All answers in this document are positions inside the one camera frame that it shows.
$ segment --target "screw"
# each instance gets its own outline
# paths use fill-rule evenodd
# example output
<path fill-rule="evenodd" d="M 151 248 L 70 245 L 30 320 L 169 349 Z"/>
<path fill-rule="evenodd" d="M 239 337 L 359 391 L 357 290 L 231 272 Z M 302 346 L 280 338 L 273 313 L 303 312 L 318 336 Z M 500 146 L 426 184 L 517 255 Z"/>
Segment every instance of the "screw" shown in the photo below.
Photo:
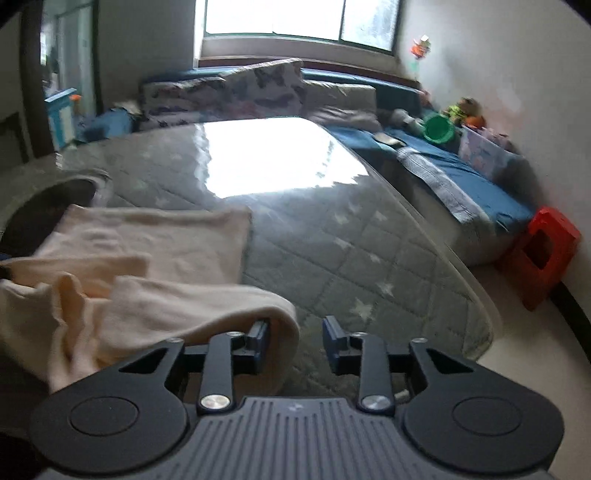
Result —
<path fill-rule="evenodd" d="M 201 406 L 208 410 L 221 410 L 230 404 L 230 399 L 225 395 L 206 395 L 200 401 Z"/>
<path fill-rule="evenodd" d="M 368 410 L 380 411 L 386 410 L 392 402 L 383 395 L 368 395 L 361 400 L 361 404 Z"/>

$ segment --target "tiled floor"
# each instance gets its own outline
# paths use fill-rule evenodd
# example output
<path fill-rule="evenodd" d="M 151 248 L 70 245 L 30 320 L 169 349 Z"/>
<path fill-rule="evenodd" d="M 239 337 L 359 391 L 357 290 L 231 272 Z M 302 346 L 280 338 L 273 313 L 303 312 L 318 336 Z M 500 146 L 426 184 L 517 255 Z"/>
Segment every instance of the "tiled floor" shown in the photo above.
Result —
<path fill-rule="evenodd" d="M 479 363 L 545 395 L 564 417 L 550 469 L 560 480 L 591 478 L 591 365 L 554 304 L 528 312 L 493 267 L 472 273 L 496 304 L 502 333 Z"/>

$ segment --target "stuffed toy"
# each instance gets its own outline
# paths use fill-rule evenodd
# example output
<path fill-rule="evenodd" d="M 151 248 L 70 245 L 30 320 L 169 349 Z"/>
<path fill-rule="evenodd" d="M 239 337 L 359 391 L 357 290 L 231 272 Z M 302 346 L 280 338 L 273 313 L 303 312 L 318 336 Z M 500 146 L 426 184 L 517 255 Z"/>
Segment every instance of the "stuffed toy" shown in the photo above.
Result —
<path fill-rule="evenodd" d="M 451 122 L 459 127 L 469 116 L 478 115 L 478 103 L 474 98 L 462 98 L 457 104 L 450 105 L 441 112 L 442 115 L 449 117 Z"/>
<path fill-rule="evenodd" d="M 482 115 L 469 116 L 464 120 L 464 125 L 473 128 L 474 130 L 478 130 L 479 128 L 486 127 L 486 120 L 484 120 Z"/>

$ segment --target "beige blanket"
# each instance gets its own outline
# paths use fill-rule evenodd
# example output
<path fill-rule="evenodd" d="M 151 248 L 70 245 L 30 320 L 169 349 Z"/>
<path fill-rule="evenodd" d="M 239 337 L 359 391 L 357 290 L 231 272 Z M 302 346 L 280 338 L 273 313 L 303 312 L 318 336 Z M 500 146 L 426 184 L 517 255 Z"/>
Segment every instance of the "beige blanket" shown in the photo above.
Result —
<path fill-rule="evenodd" d="M 34 257 L 4 262 L 12 274 L 0 284 L 5 349 L 55 391 L 166 338 L 205 343 L 268 317 L 264 371 L 238 378 L 236 392 L 275 393 L 299 332 L 290 302 L 236 285 L 250 218 L 249 210 L 70 207 Z"/>

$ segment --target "quilted mattress cover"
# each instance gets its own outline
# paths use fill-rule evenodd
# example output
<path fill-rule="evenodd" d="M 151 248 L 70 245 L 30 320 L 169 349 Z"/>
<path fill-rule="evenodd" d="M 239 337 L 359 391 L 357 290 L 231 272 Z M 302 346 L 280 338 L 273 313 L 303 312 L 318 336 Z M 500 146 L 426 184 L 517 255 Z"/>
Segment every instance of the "quilted mattress cover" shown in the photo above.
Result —
<path fill-rule="evenodd" d="M 96 167 L 113 180 L 113 207 L 252 209 L 243 281 L 293 302 L 301 327 L 281 394 L 355 396 L 356 378 L 332 375 L 322 350 L 327 314 L 349 331 L 389 343 L 426 337 L 472 359 L 492 342 L 498 313 L 465 266 L 426 233 L 392 186 L 311 122 L 276 118 L 152 130 L 66 151 L 57 166 L 54 158 L 31 162 L 5 184 L 23 194 L 60 172 Z M 25 376 L 0 372 L 0 378 L 0 411 L 19 402 L 30 408 L 41 393 Z M 16 433 L 15 418 L 6 415 L 3 421 L 13 424 L 0 428 Z"/>

